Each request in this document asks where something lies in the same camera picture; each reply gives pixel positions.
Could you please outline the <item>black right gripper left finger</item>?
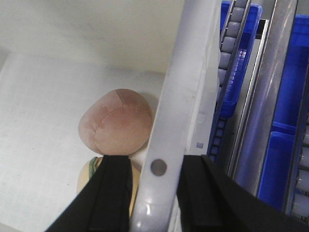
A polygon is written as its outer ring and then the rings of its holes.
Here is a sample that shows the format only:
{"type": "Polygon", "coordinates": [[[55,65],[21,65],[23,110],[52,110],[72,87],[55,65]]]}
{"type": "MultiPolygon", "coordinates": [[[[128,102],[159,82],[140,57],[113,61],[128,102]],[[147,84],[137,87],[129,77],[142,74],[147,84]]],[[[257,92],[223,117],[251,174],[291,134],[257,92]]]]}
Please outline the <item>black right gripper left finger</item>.
{"type": "Polygon", "coordinates": [[[104,156],[49,232],[127,232],[133,176],[128,156],[104,156]]]}

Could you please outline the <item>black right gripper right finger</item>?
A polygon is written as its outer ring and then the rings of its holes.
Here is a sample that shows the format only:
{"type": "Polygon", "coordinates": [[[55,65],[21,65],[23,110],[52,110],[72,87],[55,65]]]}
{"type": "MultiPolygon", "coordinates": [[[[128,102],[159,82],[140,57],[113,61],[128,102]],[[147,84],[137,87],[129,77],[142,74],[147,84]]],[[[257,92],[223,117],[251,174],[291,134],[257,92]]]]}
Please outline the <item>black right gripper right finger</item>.
{"type": "Polygon", "coordinates": [[[257,199],[205,155],[185,155],[177,189],[184,232],[307,232],[257,199]]]}

